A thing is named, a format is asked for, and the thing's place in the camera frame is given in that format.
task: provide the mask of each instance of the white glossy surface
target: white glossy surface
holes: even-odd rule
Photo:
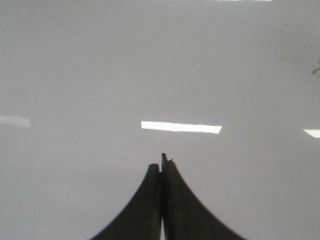
[[[319,240],[320,1],[0,7],[0,239],[89,239],[165,152],[248,240]]]

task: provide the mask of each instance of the black object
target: black object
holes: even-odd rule
[[[159,240],[161,183],[159,165],[150,164],[140,187],[127,206],[91,240]]]
[[[162,154],[122,212],[91,240],[245,240],[212,215],[188,188],[175,163]]]
[[[244,240],[213,216],[162,154],[164,232],[167,240]]]

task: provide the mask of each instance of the black curved edge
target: black curved edge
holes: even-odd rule
[[[245,240],[211,214],[162,154],[162,217],[167,240]]]
[[[140,187],[126,207],[91,240],[159,240],[161,178],[159,165],[150,164]]]

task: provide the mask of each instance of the black plastic piece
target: black plastic piece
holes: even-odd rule
[[[162,154],[164,232],[167,240],[245,240],[212,215]]]
[[[146,175],[121,213],[91,240],[159,240],[162,181],[158,164]]]

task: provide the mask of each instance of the gray surface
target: gray surface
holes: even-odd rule
[[[319,240],[320,1],[0,9],[0,115],[31,123],[0,124],[1,240],[92,237],[162,152],[248,240]]]

